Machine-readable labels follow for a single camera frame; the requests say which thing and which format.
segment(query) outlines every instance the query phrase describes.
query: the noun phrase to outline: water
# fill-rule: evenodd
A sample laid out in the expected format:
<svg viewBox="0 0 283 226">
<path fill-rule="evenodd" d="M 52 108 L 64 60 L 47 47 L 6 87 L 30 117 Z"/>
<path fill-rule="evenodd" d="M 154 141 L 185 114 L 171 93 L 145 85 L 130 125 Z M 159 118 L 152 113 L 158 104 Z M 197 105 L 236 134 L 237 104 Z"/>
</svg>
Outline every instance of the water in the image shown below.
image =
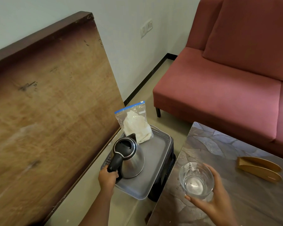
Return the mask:
<svg viewBox="0 0 283 226">
<path fill-rule="evenodd" d="M 200 178 L 195 176 L 189 176 L 184 180 L 185 189 L 195 195 L 202 195 L 205 193 L 205 185 Z"/>
</svg>

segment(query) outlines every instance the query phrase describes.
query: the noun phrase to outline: white cloth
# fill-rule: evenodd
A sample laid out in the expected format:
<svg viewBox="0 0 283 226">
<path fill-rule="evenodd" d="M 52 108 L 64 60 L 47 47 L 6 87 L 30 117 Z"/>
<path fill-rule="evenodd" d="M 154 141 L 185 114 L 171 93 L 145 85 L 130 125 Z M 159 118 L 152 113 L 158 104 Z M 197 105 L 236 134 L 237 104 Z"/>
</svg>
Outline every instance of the white cloth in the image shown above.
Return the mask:
<svg viewBox="0 0 283 226">
<path fill-rule="evenodd" d="M 124 133 L 126 136 L 135 133 L 138 144 L 152 137 L 152 129 L 145 118 L 132 110 L 127 112 L 127 117 L 124 120 Z"/>
</svg>

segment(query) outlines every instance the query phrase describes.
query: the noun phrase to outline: clear glass bowl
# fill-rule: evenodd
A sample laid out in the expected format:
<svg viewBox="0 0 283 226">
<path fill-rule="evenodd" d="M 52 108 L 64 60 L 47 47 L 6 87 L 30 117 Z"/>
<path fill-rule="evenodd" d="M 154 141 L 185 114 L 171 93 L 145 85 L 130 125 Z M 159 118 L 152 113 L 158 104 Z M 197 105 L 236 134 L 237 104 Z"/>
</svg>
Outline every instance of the clear glass bowl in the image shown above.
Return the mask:
<svg viewBox="0 0 283 226">
<path fill-rule="evenodd" d="M 198 162 L 189 162 L 179 171 L 179 182 L 186 195 L 205 199 L 214 188 L 214 177 L 209 168 Z"/>
</svg>

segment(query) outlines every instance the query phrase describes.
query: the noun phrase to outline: sofa leg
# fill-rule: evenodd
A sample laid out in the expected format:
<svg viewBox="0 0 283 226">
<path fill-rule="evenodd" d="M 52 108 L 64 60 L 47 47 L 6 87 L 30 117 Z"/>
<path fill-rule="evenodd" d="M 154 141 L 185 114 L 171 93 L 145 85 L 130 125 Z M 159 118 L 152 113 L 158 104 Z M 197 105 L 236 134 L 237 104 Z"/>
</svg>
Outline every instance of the sofa leg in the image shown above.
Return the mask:
<svg viewBox="0 0 283 226">
<path fill-rule="evenodd" d="M 156 114 L 157 114 L 157 117 L 160 117 L 161 114 L 160 114 L 160 109 L 159 108 L 155 108 L 156 109 Z"/>
</svg>

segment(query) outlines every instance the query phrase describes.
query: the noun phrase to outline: wooden headboard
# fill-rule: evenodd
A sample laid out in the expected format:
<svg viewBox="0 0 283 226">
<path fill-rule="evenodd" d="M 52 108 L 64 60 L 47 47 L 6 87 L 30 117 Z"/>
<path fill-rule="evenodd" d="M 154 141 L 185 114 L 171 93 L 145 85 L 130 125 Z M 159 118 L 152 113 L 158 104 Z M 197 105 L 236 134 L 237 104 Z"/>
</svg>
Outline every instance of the wooden headboard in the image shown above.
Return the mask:
<svg viewBox="0 0 283 226">
<path fill-rule="evenodd" d="M 119 129 L 92 13 L 0 50 L 0 225 L 42 221 Z"/>
</svg>

